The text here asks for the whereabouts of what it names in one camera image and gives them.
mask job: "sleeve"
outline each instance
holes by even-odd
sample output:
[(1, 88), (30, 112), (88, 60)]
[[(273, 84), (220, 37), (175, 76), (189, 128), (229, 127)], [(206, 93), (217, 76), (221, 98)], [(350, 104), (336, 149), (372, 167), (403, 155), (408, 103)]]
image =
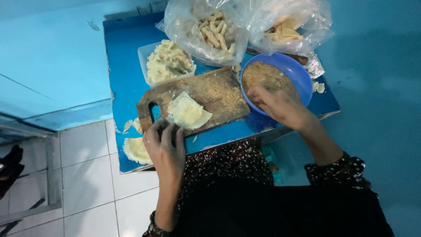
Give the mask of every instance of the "sleeve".
[(167, 237), (170, 235), (169, 232), (161, 230), (155, 224), (155, 211), (152, 212), (149, 219), (151, 220), (151, 223), (149, 224), (148, 230), (143, 233), (142, 237)]
[(364, 161), (358, 157), (350, 157), (345, 151), (343, 156), (333, 164), (325, 166), (307, 164), (304, 168), (310, 185), (339, 185), (353, 189), (371, 189), (371, 183), (362, 175), (365, 168)]

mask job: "cutting board handle hole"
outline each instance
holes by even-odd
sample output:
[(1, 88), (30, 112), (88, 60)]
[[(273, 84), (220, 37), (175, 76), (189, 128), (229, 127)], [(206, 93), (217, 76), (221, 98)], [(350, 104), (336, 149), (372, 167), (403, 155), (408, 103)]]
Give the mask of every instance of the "cutting board handle hole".
[(162, 118), (161, 110), (159, 109), (158, 103), (154, 101), (150, 102), (148, 105), (148, 108), (149, 108), (149, 113), (152, 118), (152, 123)]

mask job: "white tile floor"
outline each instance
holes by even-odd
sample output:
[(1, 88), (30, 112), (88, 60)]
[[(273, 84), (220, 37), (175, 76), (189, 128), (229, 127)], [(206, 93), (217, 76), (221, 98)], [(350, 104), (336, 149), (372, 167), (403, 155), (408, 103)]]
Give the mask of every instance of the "white tile floor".
[[(42, 139), (20, 145), (22, 174), (45, 167)], [(146, 231), (158, 200), (158, 176), (155, 171), (120, 174), (113, 120), (61, 131), (53, 146), (63, 207), (25, 218), (9, 236), (134, 237)], [(10, 148), (0, 147), (0, 157)], [(0, 215), (25, 210), (45, 194), (46, 174), (19, 179), (0, 200)]]

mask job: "crumb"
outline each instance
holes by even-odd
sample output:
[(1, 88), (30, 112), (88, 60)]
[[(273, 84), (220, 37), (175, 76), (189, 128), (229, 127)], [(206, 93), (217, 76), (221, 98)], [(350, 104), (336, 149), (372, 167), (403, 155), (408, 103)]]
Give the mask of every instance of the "crumb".
[(284, 90), (300, 97), (292, 81), (279, 69), (267, 63), (254, 62), (244, 69), (242, 75), (244, 92), (247, 93), (248, 88), (256, 84), (263, 85), (271, 93)]

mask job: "blue table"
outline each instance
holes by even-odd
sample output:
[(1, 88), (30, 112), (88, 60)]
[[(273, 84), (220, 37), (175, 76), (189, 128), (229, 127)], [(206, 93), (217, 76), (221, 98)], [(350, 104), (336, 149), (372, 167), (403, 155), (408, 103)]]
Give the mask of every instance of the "blue table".
[[(168, 39), (165, 33), (155, 28), (155, 23), (163, 17), (164, 13), (161, 12), (103, 22), (109, 81), (114, 94), (112, 111), (115, 124), (120, 131), (123, 131), (127, 121), (138, 116), (136, 103), (142, 98), (144, 92), (150, 89), (143, 77), (137, 49), (160, 42), (162, 39)], [(243, 67), (251, 57), (252, 55), (246, 54), (241, 66)], [(195, 60), (195, 63), (197, 64), (197, 74), (216, 69), (205, 66), (198, 60)], [(326, 83), (323, 77), (317, 78), (316, 81)], [(339, 104), (327, 84), (324, 93), (313, 93), (308, 108), (322, 118), (340, 111)], [(187, 154), (266, 132), (271, 134), (289, 132), (288, 129), (271, 118), (263, 116), (253, 109), (250, 110), (250, 114), (242, 119), (198, 134), (194, 143), (194, 136), (187, 138), (185, 140)], [(142, 136), (133, 127), (128, 131), (129, 133), (126, 134), (116, 132), (120, 173), (141, 170), (139, 168), (142, 167), (142, 165), (127, 159), (123, 152), (125, 138)]]

